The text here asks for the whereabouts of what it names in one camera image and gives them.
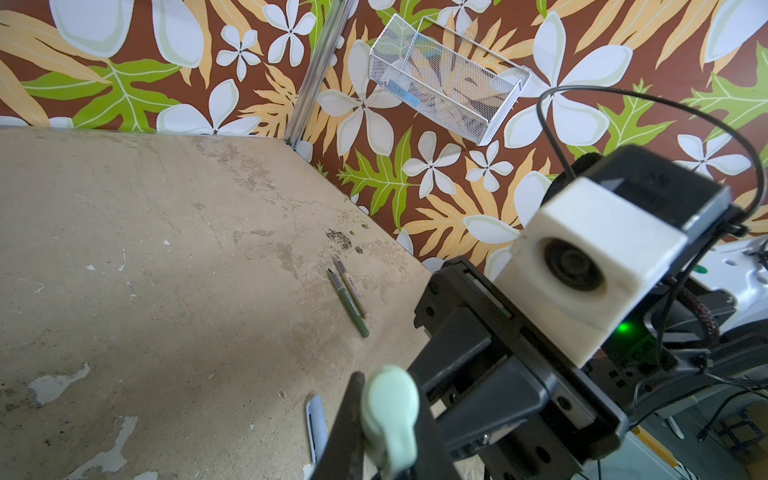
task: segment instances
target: green leaf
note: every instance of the green leaf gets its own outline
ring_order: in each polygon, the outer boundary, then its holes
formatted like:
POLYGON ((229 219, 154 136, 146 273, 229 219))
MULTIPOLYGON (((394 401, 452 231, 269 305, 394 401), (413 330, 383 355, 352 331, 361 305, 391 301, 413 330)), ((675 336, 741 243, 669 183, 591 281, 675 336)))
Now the green leaf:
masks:
MULTIPOLYGON (((647 87, 644 86, 642 78, 640 79, 640 84, 632 85, 632 89, 639 93, 645 93, 649 88, 650 85, 647 87)), ((614 113, 610 108, 598 105, 600 111, 603 112, 610 121, 610 124, 608 125, 608 133, 611 138, 605 145, 603 155, 608 155, 621 145, 645 145, 656 138, 661 132, 665 131, 667 127, 672 125, 673 121, 667 121, 661 124, 645 125, 643 127, 637 126, 640 117, 653 106, 654 103, 650 100, 628 97, 626 95, 624 96, 624 110, 620 114, 614 113)))
POLYGON ((325 168, 323 167, 323 164, 321 164, 320 162, 317 162, 317 165, 315 165, 315 170, 317 170, 317 172, 323 175, 325 178, 328 178, 328 172, 325 170, 325 168))
POLYGON ((22 85, 31 96, 52 100, 93 97, 109 87, 109 84, 79 80, 57 71, 52 71, 32 81, 23 81, 22 85))
POLYGON ((586 145, 585 147, 576 147, 574 145, 566 145, 566 147, 568 147, 568 151, 570 151, 574 155, 574 159, 576 160, 578 160, 578 158, 583 154, 589 154, 589 153, 601 154, 602 153, 592 145, 586 145))
POLYGON ((395 227, 400 228, 400 217, 402 212, 406 211, 406 194, 408 187, 413 187, 407 181, 407 176, 402 171, 402 166, 411 157, 411 128, 402 136, 395 150, 395 163, 389 157, 376 155, 376 170, 359 151, 355 150, 359 170, 344 166, 344 170, 337 175, 341 179, 342 185, 353 182, 355 187, 349 196, 359 194, 363 188, 372 187, 374 189, 371 198, 370 214, 373 215, 383 207, 389 196, 394 192, 392 199, 392 218, 395 221, 395 227))
POLYGON ((310 47, 315 50, 315 45, 320 40, 320 32, 326 23, 326 16, 331 9, 331 0, 308 0, 312 5, 312 13, 315 15, 315 26, 310 31, 310 47))
POLYGON ((59 73, 45 74, 32 81, 22 82, 33 97, 54 100, 72 100, 92 97, 106 88, 109 91, 85 105, 72 118, 77 128, 98 128, 122 117, 122 131, 154 131, 149 126, 146 112, 160 113, 179 104, 172 98, 156 91, 134 87, 134 82, 152 83, 179 71, 178 65, 164 64, 145 58, 122 64, 108 63, 107 67, 89 67, 110 84, 76 80, 59 73))
MULTIPOLYGON (((712 75, 712 91, 705 93, 691 88, 692 98, 683 103, 698 107, 705 113, 725 110, 725 123, 741 128, 762 114, 768 113, 768 49, 757 43, 757 82, 753 87, 739 87, 719 75, 712 75)), ((722 134, 715 128, 707 140, 722 134)))
MULTIPOLYGON (((384 10, 376 10, 376 13, 379 15, 379 18, 382 19, 384 25, 389 23, 389 20, 392 18, 392 16, 397 13, 403 17, 406 22, 411 24, 413 28, 419 28, 419 22, 422 20, 422 18, 440 13, 440 8, 425 8, 424 10, 420 10, 414 13, 416 6, 420 2, 421 0, 400 0, 399 12, 397 12, 394 8, 389 7, 384 10)), ((424 30, 430 26, 432 26, 432 22, 424 22, 419 31, 424 30)))
POLYGON ((547 0, 536 0, 536 9, 541 13, 542 18, 547 18, 547 0))

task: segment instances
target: gray pen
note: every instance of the gray pen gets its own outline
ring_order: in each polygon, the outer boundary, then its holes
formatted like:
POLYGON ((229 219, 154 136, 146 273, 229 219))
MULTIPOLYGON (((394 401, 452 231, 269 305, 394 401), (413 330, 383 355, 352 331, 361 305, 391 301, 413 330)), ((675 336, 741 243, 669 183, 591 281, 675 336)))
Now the gray pen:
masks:
POLYGON ((352 281, 352 277, 349 276, 349 272, 346 271, 346 266, 344 266, 344 262, 341 261, 341 259, 336 261, 336 268, 339 269, 339 273, 341 273, 341 277, 344 279, 344 283, 346 283, 346 285, 349 287, 349 292, 352 294, 352 298, 355 300, 355 303, 357 303, 358 310, 360 310, 360 316, 366 318, 368 313, 366 312, 365 307, 362 306, 360 292, 357 291, 357 287, 352 281))

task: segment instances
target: peeling paint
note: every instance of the peeling paint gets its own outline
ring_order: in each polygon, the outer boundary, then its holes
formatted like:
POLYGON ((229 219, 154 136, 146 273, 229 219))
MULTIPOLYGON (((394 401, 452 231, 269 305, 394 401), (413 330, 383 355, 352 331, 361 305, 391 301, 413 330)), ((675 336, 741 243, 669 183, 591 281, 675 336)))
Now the peeling paint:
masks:
POLYGON ((40 405, 56 400, 67 389, 70 383, 84 379, 91 368, 88 362, 83 363, 83 368, 74 375, 46 375, 41 376, 29 384, 29 388, 35 391, 36 399, 40 405))
POLYGON ((118 268, 118 272, 122 272, 123 271, 123 269, 125 268, 125 264, 126 263, 128 263, 128 259, 125 256, 125 249, 123 249, 123 264, 120 265, 120 268, 118 268))
MULTIPOLYGON (((77 467, 71 474, 67 475, 66 480, 79 480, 85 478, 83 474, 92 468, 100 468, 102 472, 115 473, 117 470, 123 468, 128 463, 128 460, 121 454, 125 442, 128 441, 128 437, 133 434, 136 429, 136 424, 139 418, 135 415, 124 417, 123 426, 120 428, 120 433, 114 441, 114 447, 109 452, 99 452, 94 458, 91 458, 83 465, 77 467)), ((149 480, 151 477, 144 477, 142 480, 149 480)))
POLYGON ((157 480, 157 472, 144 472, 135 476, 134 480, 157 480))

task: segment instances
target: green pen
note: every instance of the green pen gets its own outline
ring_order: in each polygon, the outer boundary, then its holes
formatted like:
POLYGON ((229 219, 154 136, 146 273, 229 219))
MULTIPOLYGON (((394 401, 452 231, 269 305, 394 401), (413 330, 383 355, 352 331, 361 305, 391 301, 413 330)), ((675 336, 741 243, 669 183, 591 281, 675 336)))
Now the green pen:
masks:
POLYGON ((366 338, 369 335, 368 327, 366 327, 366 324, 362 321, 360 312, 357 311, 355 303, 352 301, 352 297, 349 296, 349 292, 346 291, 346 288, 344 288, 344 284, 341 282, 341 279, 338 275, 336 275, 331 269, 328 269, 328 274, 331 276, 331 281, 333 282, 333 286, 336 288, 336 292, 339 294, 341 303, 344 304, 347 313, 350 317, 352 317, 352 321, 360 331, 360 335, 362 335, 363 338, 366 338))

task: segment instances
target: white flower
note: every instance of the white flower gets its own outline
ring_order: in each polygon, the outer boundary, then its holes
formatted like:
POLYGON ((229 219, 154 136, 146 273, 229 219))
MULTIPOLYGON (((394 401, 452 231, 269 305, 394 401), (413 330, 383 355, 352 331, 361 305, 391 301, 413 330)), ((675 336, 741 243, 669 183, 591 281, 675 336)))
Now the white flower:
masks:
POLYGON ((450 177, 438 167, 447 167, 453 165, 462 154, 462 148, 456 144, 447 144, 443 147, 440 155, 435 161, 435 147, 437 146, 437 135, 433 131, 426 131, 419 138, 419 153, 426 162, 418 158, 411 158, 402 166, 402 171, 409 177, 415 177, 426 170, 422 177, 422 184, 419 185, 419 198, 424 198, 432 192, 432 188, 437 184, 441 192, 448 195, 456 193, 456 186, 450 177))
POLYGON ((237 28, 232 25, 225 25, 221 29, 221 38, 230 45, 235 51, 231 50, 219 50, 219 54, 216 55, 216 63, 222 67, 231 65, 235 58, 237 59, 237 80, 243 81, 246 74, 247 63, 250 66, 258 65, 261 63, 261 59, 253 52, 246 51, 248 48, 253 47, 258 40, 258 32, 256 30, 249 30, 243 35, 243 41, 240 41, 240 33, 237 28))
POLYGON ((491 4, 491 0, 451 0, 451 2, 458 7, 442 9, 437 15, 437 22, 440 25, 446 25, 449 18, 456 18, 456 31, 460 34, 463 34, 472 23, 472 19, 467 14, 467 8, 476 13, 483 13, 491 4))
POLYGON ((299 140, 296 142, 294 150, 301 156, 301 158, 306 160, 307 163, 312 162, 312 152, 315 150, 315 147, 310 142, 299 140))
POLYGON ((735 51, 768 22, 765 0, 726 0, 712 18, 704 61, 711 62, 735 51))
MULTIPOLYGON (((552 12, 539 26, 533 44, 534 62, 548 83, 533 74, 520 96, 538 98, 550 87, 557 86, 564 55, 565 29, 558 14, 552 12)), ((565 75, 560 85, 587 84, 610 87, 621 80, 631 59, 632 50, 629 47, 605 45, 582 58, 573 70, 565 75)), ((554 129, 560 141, 565 144, 592 145, 600 140, 608 129, 608 118, 602 112, 589 105, 568 100, 562 93, 556 93, 544 102, 545 117, 549 113, 550 104, 553 103, 554 129)), ((541 124, 536 115, 536 105, 532 105, 515 114, 506 124, 504 146, 525 147, 536 141, 540 134, 541 124)))
POLYGON ((270 45, 266 59, 270 63, 280 63, 286 52, 286 45, 290 39, 290 66, 296 67, 304 58, 304 44, 297 35, 309 35, 315 26, 317 17, 312 12, 305 13, 299 23, 296 23, 296 16, 299 14, 299 0, 288 0, 286 2, 286 13, 280 10, 277 5, 265 5, 264 16, 274 28, 286 32, 277 37, 270 45))
POLYGON ((395 132, 392 125, 382 115, 377 114, 371 108, 393 108, 402 103, 402 100, 376 85, 371 95, 368 95, 368 61, 371 47, 362 40, 357 40, 349 51, 349 64, 347 72, 352 86, 357 93, 357 98, 350 97, 338 90, 326 90, 317 95, 320 107, 332 117, 341 117, 349 111, 352 114, 345 118, 336 132, 336 150, 340 155, 346 154, 352 147, 362 126, 363 113, 366 117, 366 131, 368 132, 368 144, 373 153, 389 155, 392 153, 392 145, 395 141, 395 132))
MULTIPOLYGON (((48 120, 52 128, 74 128, 70 117, 53 117, 48 120)), ((3 127, 28 127, 29 124, 17 117, 6 117, 0 115, 0 125, 3 127)))
MULTIPOLYGON (((541 172, 532 171, 525 175, 515 188, 513 201, 518 219, 524 229, 541 206, 541 201, 544 200, 544 195, 551 183, 541 172)), ((491 245, 512 242, 520 236, 521 232, 512 225, 507 225, 490 215, 464 217, 464 225, 474 238, 491 245)), ((511 246, 504 247, 488 255, 485 260, 485 276, 491 281, 496 280, 496 277, 512 259, 511 249, 511 246)))
MULTIPOLYGON (((336 50, 340 49, 344 46, 344 37, 339 35, 339 37, 336 39, 336 50)), ((333 55, 331 55, 331 60, 328 62, 330 66, 335 67, 337 63, 339 63, 339 59, 336 57, 336 53, 334 52, 333 55)))
MULTIPOLYGON (((353 204, 357 205, 357 200, 359 200, 359 199, 360 199, 360 194, 354 194, 354 195, 352 195, 352 196, 351 196, 349 199, 352 201, 352 203, 353 203, 353 204)), ((362 212, 363 212, 365 215, 369 215, 369 211, 368 211, 368 208, 367 208, 367 207, 365 207, 365 206, 363 206, 363 205, 357 205, 357 207, 358 207, 360 210, 362 210, 362 212)))
MULTIPOLYGON (((51 15, 70 45, 97 57, 125 43, 134 0, 50 0, 51 15)), ((154 40, 169 63, 196 68, 203 58, 203 29, 182 0, 152 0, 154 40)))
POLYGON ((221 125, 234 111, 238 100, 240 92, 235 80, 228 78, 210 92, 208 111, 212 124, 192 105, 181 104, 160 112, 157 116, 157 131, 163 134, 248 135, 261 123, 260 118, 238 118, 221 125))
POLYGON ((395 0, 368 0, 368 5, 374 10, 386 10, 395 4, 395 0))
MULTIPOLYGON (((397 234, 397 243, 400 244, 401 247, 406 249, 408 253, 413 255, 413 242, 411 241, 411 236, 408 235, 408 232, 405 228, 400 229, 400 232, 397 234)), ((425 259, 422 262, 422 265, 424 268, 429 270, 430 272, 434 273, 442 268, 442 264, 445 263, 445 260, 438 257, 430 257, 428 259, 425 259)))
POLYGON ((512 164, 507 161, 501 161, 497 164, 493 164, 493 160, 498 154, 498 140, 488 146, 488 150, 485 151, 485 155, 477 150, 469 152, 469 156, 480 167, 473 168, 467 172, 466 179, 471 182, 476 182, 483 179, 482 186, 489 192, 495 192, 498 190, 498 180, 493 176, 493 172, 499 175, 507 176, 512 172, 512 164))
POLYGON ((675 160, 672 163, 677 164, 697 174, 712 179, 712 174, 707 167, 712 166, 726 175, 738 175, 749 168, 752 163, 739 154, 723 155, 712 158, 721 148, 730 141, 730 135, 722 134, 707 142, 707 153, 704 153, 704 145, 699 137, 693 135, 677 135, 677 143, 680 148, 695 161, 675 160))

